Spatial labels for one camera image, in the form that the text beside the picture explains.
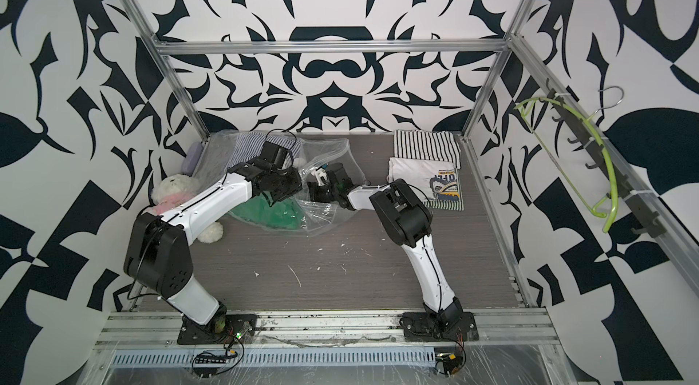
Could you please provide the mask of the clear plastic vacuum bag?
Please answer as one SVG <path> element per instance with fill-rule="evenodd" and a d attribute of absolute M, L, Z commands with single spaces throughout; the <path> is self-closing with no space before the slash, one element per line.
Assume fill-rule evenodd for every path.
<path fill-rule="evenodd" d="M 264 230 L 308 237 L 333 230 L 353 217 L 349 200 L 340 194 L 365 184 L 366 177 L 351 153 L 350 141 L 344 138 L 306 139 L 261 131 L 214 133 L 194 169 L 198 189 L 221 180 L 228 167 L 260 155 L 265 142 L 291 150 L 284 166 L 298 170 L 302 189 L 274 205 L 255 197 L 231 210 L 231 217 Z"/>

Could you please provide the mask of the white printed t-shirt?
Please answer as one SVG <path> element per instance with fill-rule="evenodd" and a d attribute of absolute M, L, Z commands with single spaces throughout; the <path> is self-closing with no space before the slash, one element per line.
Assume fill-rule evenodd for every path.
<path fill-rule="evenodd" d="M 418 188 L 422 200 L 435 210 L 463 210 L 459 170 L 453 163 L 390 158 L 387 180 L 397 179 Z"/>

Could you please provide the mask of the black white striped tank top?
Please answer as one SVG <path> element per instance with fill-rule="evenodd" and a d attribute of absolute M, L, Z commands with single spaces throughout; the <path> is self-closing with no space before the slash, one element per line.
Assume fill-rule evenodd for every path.
<path fill-rule="evenodd" d="M 396 130 L 393 140 L 395 158 L 449 162 L 462 168 L 461 147 L 451 132 Z"/>

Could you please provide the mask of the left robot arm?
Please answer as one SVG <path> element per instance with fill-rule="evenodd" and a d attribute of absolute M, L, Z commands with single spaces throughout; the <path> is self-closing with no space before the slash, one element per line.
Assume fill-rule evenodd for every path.
<path fill-rule="evenodd" d="M 289 148 L 266 141 L 260 154 L 228 167 L 221 179 L 160 215 L 143 213 L 134 222 L 124 270 L 184 315 L 187 323 L 215 335 L 227 327 L 226 307 L 194 276 L 190 246 L 229 210 L 258 196 L 269 205 L 302 189 Z"/>

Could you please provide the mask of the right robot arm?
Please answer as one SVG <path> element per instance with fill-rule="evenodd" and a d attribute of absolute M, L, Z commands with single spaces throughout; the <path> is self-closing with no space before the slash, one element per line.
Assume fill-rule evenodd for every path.
<path fill-rule="evenodd" d="M 403 179 L 382 186 L 355 184 L 340 163 L 326 164 L 312 172 L 308 183 L 313 201 L 337 203 L 346 210 L 373 210 L 386 234 L 407 255 L 415 272 L 424 314 L 402 318 L 409 333 L 445 337 L 461 320 L 460 300 L 449 285 L 433 244 L 433 214 L 416 188 Z"/>

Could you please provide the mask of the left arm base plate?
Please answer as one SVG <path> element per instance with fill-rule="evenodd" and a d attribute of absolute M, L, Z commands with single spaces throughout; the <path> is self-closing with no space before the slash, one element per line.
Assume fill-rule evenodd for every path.
<path fill-rule="evenodd" d="M 235 340 L 250 342 L 255 335 L 258 315 L 218 314 L 208 324 L 182 317 L 177 343 L 181 346 L 227 344 Z"/>

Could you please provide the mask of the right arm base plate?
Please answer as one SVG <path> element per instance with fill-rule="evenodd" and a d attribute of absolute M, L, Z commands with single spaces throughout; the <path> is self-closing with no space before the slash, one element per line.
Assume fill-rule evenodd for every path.
<path fill-rule="evenodd" d="M 433 314 L 405 312 L 400 316 L 399 326 L 406 341 L 480 341 L 480 334 L 471 312 L 464 311 L 457 321 L 445 325 Z"/>

